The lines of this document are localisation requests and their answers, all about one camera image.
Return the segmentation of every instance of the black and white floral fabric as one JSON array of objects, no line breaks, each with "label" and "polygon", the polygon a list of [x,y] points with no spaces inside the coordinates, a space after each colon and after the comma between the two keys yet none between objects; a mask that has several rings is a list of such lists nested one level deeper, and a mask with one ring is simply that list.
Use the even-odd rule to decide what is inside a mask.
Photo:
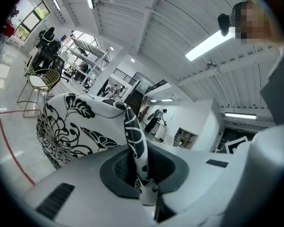
[{"label": "black and white floral fabric", "polygon": [[88,95],[61,94],[41,109],[37,137],[56,169],[89,154],[127,144],[137,166],[135,188],[154,186],[148,171],[146,138],[131,108]]}]

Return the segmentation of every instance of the staircase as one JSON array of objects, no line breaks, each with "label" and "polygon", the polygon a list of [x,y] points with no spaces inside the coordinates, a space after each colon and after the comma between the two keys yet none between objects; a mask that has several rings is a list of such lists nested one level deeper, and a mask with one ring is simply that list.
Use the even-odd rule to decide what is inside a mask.
[{"label": "staircase", "polygon": [[134,92],[125,100],[125,103],[132,108],[137,117],[139,116],[142,99],[143,94],[138,92],[137,90],[134,90]]}]

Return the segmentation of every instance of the ceiling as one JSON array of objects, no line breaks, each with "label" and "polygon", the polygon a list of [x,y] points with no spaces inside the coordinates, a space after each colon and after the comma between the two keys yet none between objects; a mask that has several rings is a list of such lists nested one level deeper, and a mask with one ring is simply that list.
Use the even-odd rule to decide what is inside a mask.
[{"label": "ceiling", "polygon": [[[230,14],[244,0],[99,1],[97,9],[89,9],[86,0],[61,2],[70,6],[68,17],[77,29],[102,39],[102,46],[129,45],[129,54],[150,74],[160,75],[173,86],[166,96],[179,94],[193,101],[214,98],[222,111],[263,110],[262,115],[270,117],[266,122],[272,122],[259,93],[278,58],[272,45],[230,39],[192,62],[185,57],[219,30],[221,13]],[[209,62],[217,67],[208,68]]]}]

